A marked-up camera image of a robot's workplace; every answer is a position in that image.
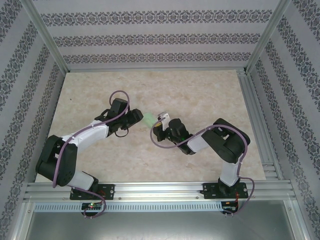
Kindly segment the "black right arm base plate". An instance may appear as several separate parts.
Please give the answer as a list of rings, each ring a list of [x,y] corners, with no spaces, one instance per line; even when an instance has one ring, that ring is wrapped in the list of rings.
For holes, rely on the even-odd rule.
[[[205,199],[247,199],[249,197],[247,185],[244,182],[237,182],[233,186],[227,186],[224,183],[208,182],[202,184]]]

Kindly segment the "aluminium rear frame rail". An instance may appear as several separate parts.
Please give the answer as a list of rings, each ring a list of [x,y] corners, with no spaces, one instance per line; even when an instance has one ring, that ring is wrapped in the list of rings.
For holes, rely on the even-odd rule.
[[[97,68],[71,69],[70,73],[98,73],[98,72],[169,72],[169,71],[229,71],[245,73],[244,67],[147,67],[147,68]]]

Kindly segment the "aluminium left rear frame post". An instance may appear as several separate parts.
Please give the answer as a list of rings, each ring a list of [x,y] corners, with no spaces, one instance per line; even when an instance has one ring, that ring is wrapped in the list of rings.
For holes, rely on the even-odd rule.
[[[55,62],[57,63],[60,71],[66,75],[70,72],[67,63],[65,62],[63,55],[59,51],[54,38],[51,36],[45,22],[43,21],[40,13],[36,9],[33,0],[20,0],[23,8],[26,10],[29,18],[31,19],[32,23],[34,24],[35,28],[37,29],[38,33],[40,34],[43,42],[46,44],[47,48],[49,49],[51,55],[53,56]]]

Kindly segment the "aluminium right rear frame post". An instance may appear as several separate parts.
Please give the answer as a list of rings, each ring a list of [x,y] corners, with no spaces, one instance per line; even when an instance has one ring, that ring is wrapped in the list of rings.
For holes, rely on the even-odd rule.
[[[260,39],[257,42],[247,64],[244,67],[245,73],[248,75],[253,70],[256,62],[258,61],[260,55],[262,54],[265,46],[267,45],[270,37],[272,36],[274,30],[277,27],[280,19],[282,18],[283,14],[287,10],[291,0],[279,0],[274,12],[272,13]]]

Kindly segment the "aluminium side frame rail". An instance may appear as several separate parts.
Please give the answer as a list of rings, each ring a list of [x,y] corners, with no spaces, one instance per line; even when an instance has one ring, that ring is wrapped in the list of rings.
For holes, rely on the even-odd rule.
[[[243,69],[237,70],[237,77],[242,91],[248,116],[252,126],[260,160],[267,180],[283,180],[283,174],[269,136],[266,121],[258,97],[249,76]]]

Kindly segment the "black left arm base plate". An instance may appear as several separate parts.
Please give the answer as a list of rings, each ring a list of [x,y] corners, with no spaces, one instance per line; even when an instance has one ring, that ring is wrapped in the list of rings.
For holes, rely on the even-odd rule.
[[[113,200],[115,185],[98,183],[96,186],[91,187],[89,191],[103,197],[105,200]],[[87,193],[76,189],[71,190],[69,199],[81,201],[101,200],[98,196],[92,193]]]

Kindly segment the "aluminium frame post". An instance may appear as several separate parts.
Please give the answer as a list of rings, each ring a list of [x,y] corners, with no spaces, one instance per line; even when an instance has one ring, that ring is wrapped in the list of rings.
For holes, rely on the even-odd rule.
[[[244,67],[245,73],[248,75],[253,70],[256,62],[258,61],[260,55],[262,54],[265,46],[267,45],[270,37],[272,36],[274,30],[277,27],[280,19],[282,18],[283,14],[287,10],[291,0],[279,0],[274,12],[272,13],[260,39],[257,42],[247,64]]]
[[[33,0],[20,0],[23,8],[26,10],[29,18],[31,19],[32,23],[34,24],[35,28],[37,29],[38,33],[40,34],[43,42],[46,44],[47,48],[49,49],[51,55],[53,56],[55,62],[57,63],[60,71],[66,75],[70,72],[67,63],[65,62],[63,55],[59,51],[54,38],[51,36],[45,22],[43,21],[40,13],[36,9]]]

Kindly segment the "grey sheet metal tray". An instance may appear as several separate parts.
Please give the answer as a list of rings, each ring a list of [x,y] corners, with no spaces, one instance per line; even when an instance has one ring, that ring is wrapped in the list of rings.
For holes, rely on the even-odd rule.
[[[291,202],[252,201],[234,216],[218,211],[79,212],[33,210],[25,240],[310,240]]]

